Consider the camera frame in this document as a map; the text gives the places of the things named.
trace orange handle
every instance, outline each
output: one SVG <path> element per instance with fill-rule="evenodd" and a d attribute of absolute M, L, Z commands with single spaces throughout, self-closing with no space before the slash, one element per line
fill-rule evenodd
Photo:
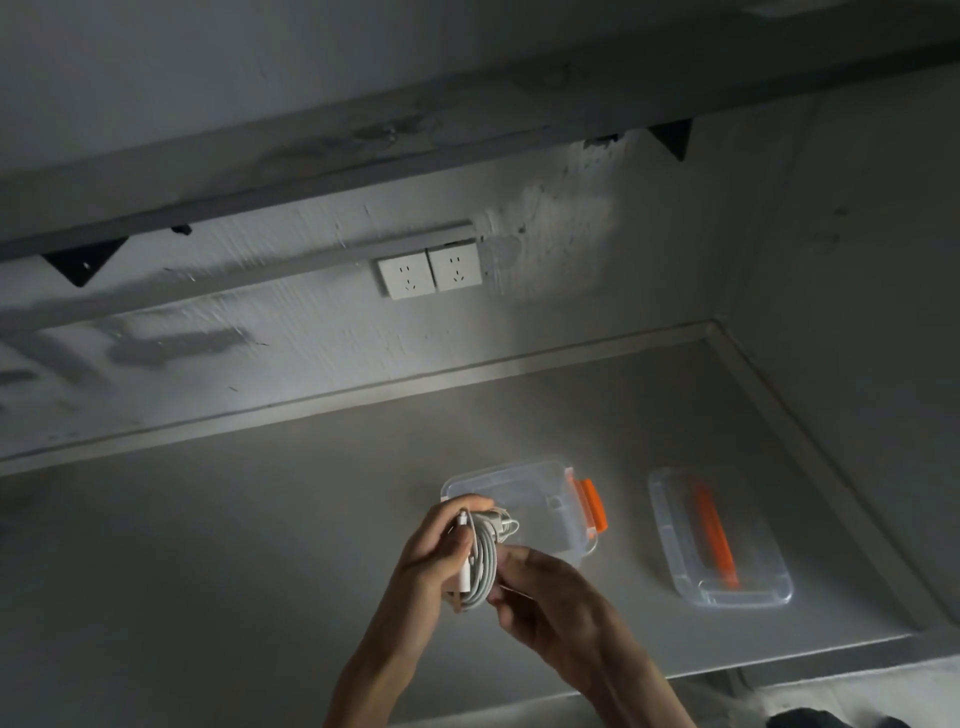
<path fill-rule="evenodd" d="M 717 569 L 727 586 L 736 589 L 740 586 L 740 580 L 736 576 L 733 554 L 730 552 L 730 544 L 727 543 L 727 534 L 720 522 L 720 514 L 717 513 L 716 503 L 713 502 L 713 494 L 703 483 L 694 483 L 693 498 L 697 504 L 697 510 L 700 512 L 700 520 L 703 522 L 704 531 L 707 532 L 707 541 L 710 544 L 710 550 L 713 552 L 713 560 L 716 562 Z"/>
<path fill-rule="evenodd" d="M 584 503 L 584 510 L 587 510 L 593 516 L 593 526 L 597 533 L 603 533 L 607 530 L 607 511 L 603 507 L 603 501 L 600 494 L 593 487 L 593 481 L 589 478 L 578 480 L 577 489 L 581 494 L 581 502 Z"/>

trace person's left hand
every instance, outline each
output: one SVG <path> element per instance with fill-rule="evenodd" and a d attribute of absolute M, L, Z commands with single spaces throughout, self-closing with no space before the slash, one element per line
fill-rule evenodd
<path fill-rule="evenodd" d="M 455 576 L 470 553 L 473 537 L 468 526 L 446 533 L 456 515 L 486 511 L 488 497 L 460 496 L 437 503 L 410 537 L 387 590 L 373 615 L 358 652 L 380 664 L 400 664 L 407 681 L 437 628 L 444 582 Z"/>

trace wall socket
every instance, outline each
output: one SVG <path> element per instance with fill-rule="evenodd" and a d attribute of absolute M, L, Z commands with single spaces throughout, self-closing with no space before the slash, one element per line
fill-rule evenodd
<path fill-rule="evenodd" d="M 387 286 L 387 293 L 394 300 L 411 299 L 414 296 L 437 292 L 426 253 L 377 260 L 376 264 L 380 268 L 383 283 Z"/>
<path fill-rule="evenodd" d="M 448 245 L 427 254 L 430 256 L 430 267 L 433 269 L 433 279 L 437 282 L 438 291 L 483 283 L 476 243 Z"/>

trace white cable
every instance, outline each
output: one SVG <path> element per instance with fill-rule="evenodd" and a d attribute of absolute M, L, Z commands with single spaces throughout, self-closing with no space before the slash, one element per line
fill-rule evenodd
<path fill-rule="evenodd" d="M 496 545 L 517 533 L 520 524 L 502 508 L 461 511 L 457 523 L 468 524 L 473 531 L 473 547 L 460 572 L 460 608 L 467 610 L 486 601 L 496 580 Z"/>

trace clear plastic box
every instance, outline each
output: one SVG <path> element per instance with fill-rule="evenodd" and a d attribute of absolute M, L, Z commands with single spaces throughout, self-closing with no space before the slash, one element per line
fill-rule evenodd
<path fill-rule="evenodd" d="M 493 498 L 520 524 L 510 543 L 529 546 L 579 566 L 607 528 L 603 503 L 588 480 L 557 456 L 499 465 L 450 478 L 441 500 L 476 493 Z"/>
<path fill-rule="evenodd" d="M 648 482 L 681 595 L 710 607 L 786 604 L 793 580 L 737 468 L 661 468 Z"/>

